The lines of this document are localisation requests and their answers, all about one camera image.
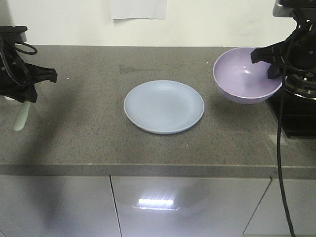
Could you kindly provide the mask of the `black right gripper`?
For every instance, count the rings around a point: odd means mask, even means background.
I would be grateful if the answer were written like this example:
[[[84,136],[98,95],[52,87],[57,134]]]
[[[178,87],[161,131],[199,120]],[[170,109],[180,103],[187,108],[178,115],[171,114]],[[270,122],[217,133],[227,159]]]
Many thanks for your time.
[[[294,30],[288,38],[266,47],[256,48],[251,53],[251,62],[267,62],[268,79],[283,77],[283,68],[291,74],[316,72],[316,21],[310,20]]]

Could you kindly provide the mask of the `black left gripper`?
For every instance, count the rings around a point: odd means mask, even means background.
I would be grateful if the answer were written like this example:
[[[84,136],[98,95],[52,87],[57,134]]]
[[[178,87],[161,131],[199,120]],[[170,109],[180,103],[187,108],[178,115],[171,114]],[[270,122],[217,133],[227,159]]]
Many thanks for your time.
[[[38,94],[33,84],[50,81],[57,82],[58,74],[54,68],[45,68],[33,64],[25,64],[15,48],[0,41],[0,94],[20,103],[35,103]]]

